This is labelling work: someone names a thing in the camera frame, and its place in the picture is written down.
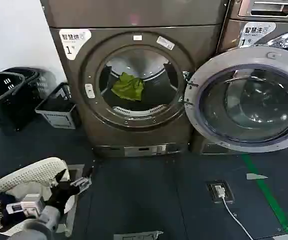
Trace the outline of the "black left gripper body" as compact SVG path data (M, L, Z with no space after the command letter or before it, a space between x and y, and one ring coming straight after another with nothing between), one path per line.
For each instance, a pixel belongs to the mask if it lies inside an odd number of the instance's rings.
M52 195L46 201L46 206L51 206L64 213L67 201L71 196L77 195L80 192L78 186L71 185L68 181L61 181L58 185L51 188Z

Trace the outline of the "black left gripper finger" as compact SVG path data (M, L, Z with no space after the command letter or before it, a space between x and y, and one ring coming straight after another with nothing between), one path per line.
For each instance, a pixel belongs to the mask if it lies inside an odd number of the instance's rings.
M86 172L77 180L70 183L70 186L80 195L87 190L92 184L93 167L86 170Z
M56 174L55 178L50 181L51 188L65 188L68 186L67 181L62 181L64 174L66 173L66 168Z

